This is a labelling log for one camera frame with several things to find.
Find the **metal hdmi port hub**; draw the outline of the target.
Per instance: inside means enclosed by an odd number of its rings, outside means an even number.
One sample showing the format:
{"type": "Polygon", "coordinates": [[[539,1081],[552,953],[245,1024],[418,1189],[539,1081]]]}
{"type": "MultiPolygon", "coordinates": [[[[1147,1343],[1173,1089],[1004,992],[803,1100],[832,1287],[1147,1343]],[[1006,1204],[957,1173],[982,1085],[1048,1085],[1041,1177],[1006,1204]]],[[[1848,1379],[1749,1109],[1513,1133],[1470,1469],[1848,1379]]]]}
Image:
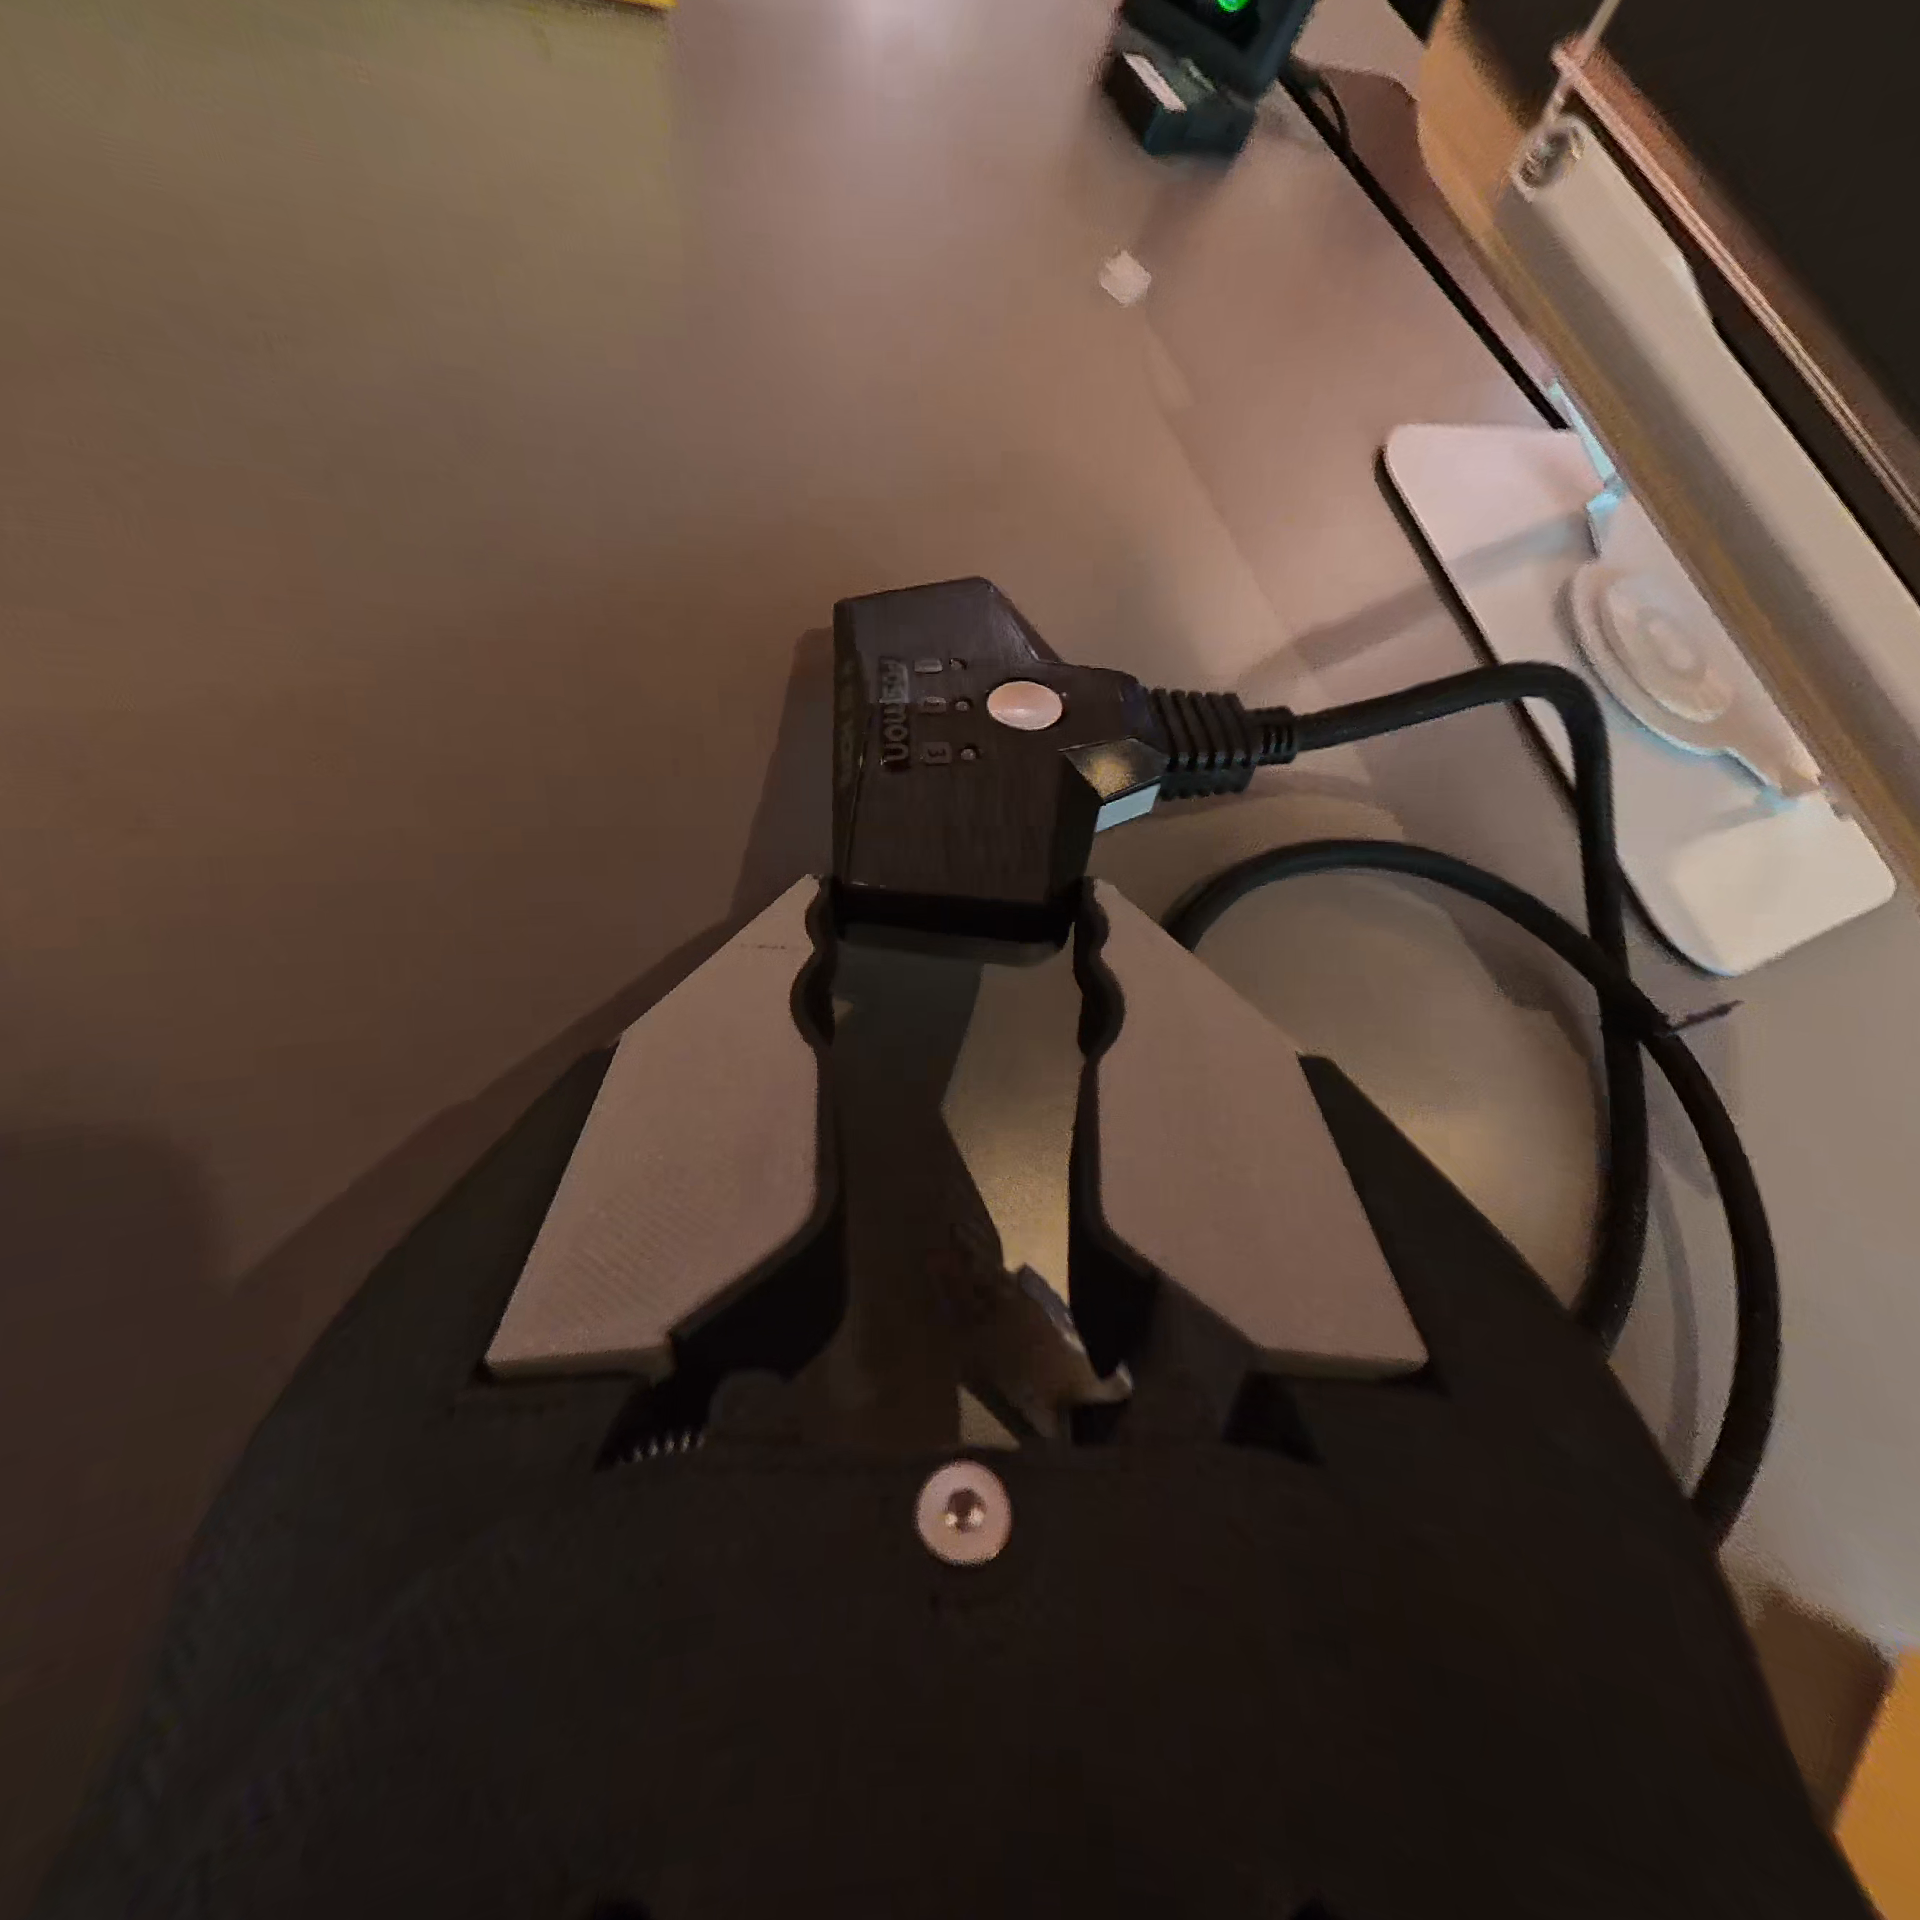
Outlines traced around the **metal hdmi port hub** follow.
{"type": "Polygon", "coordinates": [[[983,577],[846,598],[832,612],[834,914],[843,932],[1055,950],[1101,832],[1157,803],[1239,795],[1258,772],[1300,755],[1530,702],[1555,714],[1571,754],[1584,926],[1457,856],[1350,836],[1241,857],[1191,888],[1164,930],[1196,948],[1262,888],[1384,873],[1488,907],[1588,986],[1603,1132],[1595,1239],[1575,1319],[1611,1347],[1637,1295],[1652,1195],[1649,1061],[1692,1127],[1731,1252],[1731,1371],[1689,1496],[1708,1540],[1722,1545],[1755,1488],[1778,1411],[1778,1255],[1731,1116],[1630,967],[1613,750],[1595,691],[1569,668],[1473,665],[1301,714],[1065,662],[983,577]]]}

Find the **yellow plastic bin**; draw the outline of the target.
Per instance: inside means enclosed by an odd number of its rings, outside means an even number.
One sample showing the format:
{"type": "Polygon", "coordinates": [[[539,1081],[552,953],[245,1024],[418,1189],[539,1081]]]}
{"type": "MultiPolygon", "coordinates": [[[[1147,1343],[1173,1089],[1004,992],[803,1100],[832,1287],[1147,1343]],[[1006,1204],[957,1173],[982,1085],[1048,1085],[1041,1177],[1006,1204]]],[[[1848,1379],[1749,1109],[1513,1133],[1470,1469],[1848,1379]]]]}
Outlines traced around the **yellow plastic bin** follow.
{"type": "Polygon", "coordinates": [[[1836,1843],[1880,1917],[1917,1917],[1917,1646],[1887,1672],[1836,1809],[1836,1843]]]}

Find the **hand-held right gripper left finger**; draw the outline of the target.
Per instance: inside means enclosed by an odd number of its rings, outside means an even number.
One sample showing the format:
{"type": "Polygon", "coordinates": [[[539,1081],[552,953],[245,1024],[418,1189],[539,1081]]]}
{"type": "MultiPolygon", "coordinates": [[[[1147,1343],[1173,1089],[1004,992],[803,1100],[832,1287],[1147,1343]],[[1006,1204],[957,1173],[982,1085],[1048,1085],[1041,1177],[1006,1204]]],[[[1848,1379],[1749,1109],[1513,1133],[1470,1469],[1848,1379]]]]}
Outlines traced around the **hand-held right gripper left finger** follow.
{"type": "Polygon", "coordinates": [[[620,1033],[491,1376],[791,1376],[834,1332],[826,905],[820,877],[794,881],[620,1033]]]}

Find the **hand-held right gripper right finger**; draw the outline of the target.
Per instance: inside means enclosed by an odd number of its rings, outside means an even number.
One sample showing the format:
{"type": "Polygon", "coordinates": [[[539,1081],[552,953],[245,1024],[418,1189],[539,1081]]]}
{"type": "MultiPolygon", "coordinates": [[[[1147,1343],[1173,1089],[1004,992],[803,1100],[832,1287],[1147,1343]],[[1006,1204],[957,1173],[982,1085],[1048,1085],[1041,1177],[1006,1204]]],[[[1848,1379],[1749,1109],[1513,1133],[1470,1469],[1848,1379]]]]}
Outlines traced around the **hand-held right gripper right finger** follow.
{"type": "Polygon", "coordinates": [[[1112,881],[1071,937],[1070,1307],[1095,1367],[1175,1293],[1283,1371],[1409,1378],[1427,1346],[1293,1040],[1112,881]]]}

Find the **black charging case with display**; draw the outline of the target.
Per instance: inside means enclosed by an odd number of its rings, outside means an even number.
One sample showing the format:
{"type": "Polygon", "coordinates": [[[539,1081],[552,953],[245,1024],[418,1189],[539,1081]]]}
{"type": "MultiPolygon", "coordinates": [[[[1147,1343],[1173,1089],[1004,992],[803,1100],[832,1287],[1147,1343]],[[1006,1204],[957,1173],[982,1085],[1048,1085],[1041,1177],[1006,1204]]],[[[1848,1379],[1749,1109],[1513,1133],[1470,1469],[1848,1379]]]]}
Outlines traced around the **black charging case with display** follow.
{"type": "Polygon", "coordinates": [[[1286,69],[1316,2],[1120,2],[1118,17],[1205,80],[1258,97],[1286,69]]]}

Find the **black board on white stand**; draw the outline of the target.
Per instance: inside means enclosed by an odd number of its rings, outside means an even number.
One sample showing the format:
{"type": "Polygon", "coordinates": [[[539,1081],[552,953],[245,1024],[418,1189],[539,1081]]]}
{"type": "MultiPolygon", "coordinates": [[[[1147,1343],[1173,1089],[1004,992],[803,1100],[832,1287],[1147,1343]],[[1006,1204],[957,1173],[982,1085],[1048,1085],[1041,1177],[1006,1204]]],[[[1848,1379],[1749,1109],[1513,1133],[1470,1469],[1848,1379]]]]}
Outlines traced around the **black board on white stand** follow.
{"type": "Polygon", "coordinates": [[[1549,428],[1385,474],[1611,742],[1628,891],[1740,977],[1916,890],[1916,4],[1440,4],[1414,132],[1549,428]]]}

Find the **small black battery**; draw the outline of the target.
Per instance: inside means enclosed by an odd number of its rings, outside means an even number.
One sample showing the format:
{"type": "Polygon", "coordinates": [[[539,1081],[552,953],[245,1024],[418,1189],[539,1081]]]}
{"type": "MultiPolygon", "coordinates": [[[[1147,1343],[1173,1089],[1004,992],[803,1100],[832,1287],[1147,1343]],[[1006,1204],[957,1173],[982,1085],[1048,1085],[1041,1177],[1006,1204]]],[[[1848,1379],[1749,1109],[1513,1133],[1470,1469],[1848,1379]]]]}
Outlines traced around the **small black battery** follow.
{"type": "Polygon", "coordinates": [[[1143,48],[1110,50],[1100,85],[1135,146],[1157,159],[1227,161],[1256,123],[1251,101],[1212,84],[1190,62],[1166,65],[1143,48]]]}

